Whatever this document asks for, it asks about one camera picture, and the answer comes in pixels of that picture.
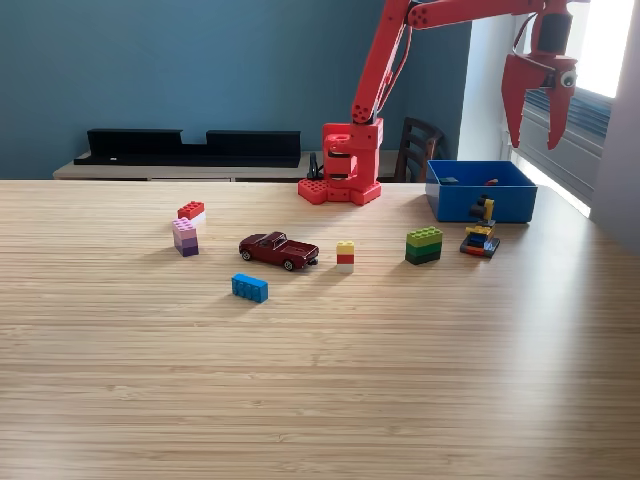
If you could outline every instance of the toy pickup truck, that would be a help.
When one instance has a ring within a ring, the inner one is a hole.
[[[246,261],[255,258],[273,265],[282,265],[290,272],[318,264],[318,247],[288,240],[281,232],[251,235],[240,242],[239,250]]]

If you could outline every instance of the chair backrest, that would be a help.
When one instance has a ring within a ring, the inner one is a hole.
[[[411,171],[411,182],[427,181],[427,161],[433,160],[442,141],[442,131],[421,120],[404,119],[402,140],[398,151],[398,161],[394,181],[407,182],[407,166]]]

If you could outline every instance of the yellow lego piece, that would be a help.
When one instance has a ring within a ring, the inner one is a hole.
[[[353,241],[341,241],[336,246],[336,254],[338,255],[355,255],[356,243]]]
[[[426,247],[434,243],[442,243],[442,231],[436,227],[414,230],[407,234],[407,243],[412,247]]]
[[[467,227],[467,235],[471,234],[471,233],[477,233],[480,235],[492,235],[493,236],[493,232],[495,230],[495,227],[491,228],[491,227],[480,227],[478,225],[476,225],[475,227]]]
[[[495,202],[493,200],[490,200],[490,199],[487,199],[484,202],[484,208],[486,209],[486,213],[484,215],[484,219],[487,220],[487,221],[491,220],[491,217],[493,217],[493,206],[494,206],[494,203]]]

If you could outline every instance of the window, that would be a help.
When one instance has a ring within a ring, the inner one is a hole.
[[[591,204],[616,95],[634,0],[591,0],[568,5],[574,16],[567,55],[578,59],[578,89],[571,101],[567,130],[548,150],[549,99],[527,92],[516,153],[587,205]],[[529,22],[525,52],[531,51]]]
[[[591,0],[568,5],[573,25],[567,55],[578,59],[578,88],[615,98],[633,4],[634,0]],[[532,28],[533,21],[525,53],[531,51]]]
[[[536,185],[549,187],[551,190],[556,192],[562,198],[564,198],[571,206],[573,206],[576,210],[578,210],[585,217],[589,218],[591,214],[591,208],[589,208],[584,202],[581,202],[575,195],[572,195],[569,190],[563,188],[558,182],[555,182],[551,177],[545,175],[544,172],[540,171],[533,164],[528,162],[526,159],[518,155],[517,153],[513,153],[511,155],[511,161],[520,169],[522,173],[524,173],[529,179],[535,183]]]

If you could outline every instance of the wall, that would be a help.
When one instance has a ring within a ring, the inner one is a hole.
[[[0,178],[51,178],[97,127],[183,128],[185,141],[208,129],[301,130],[303,149],[319,149],[324,123],[350,120],[383,3],[2,0]],[[399,144],[412,87],[430,107],[412,112],[457,143],[460,32],[418,32],[419,81],[400,78],[383,148]]]
[[[640,254],[640,7],[636,4],[618,95],[602,152],[591,218],[618,242]]]
[[[406,68],[407,115],[440,128],[455,159],[464,100],[471,23],[417,31]]]
[[[473,22],[458,160],[500,160],[505,130],[502,75],[514,32],[512,15]]]

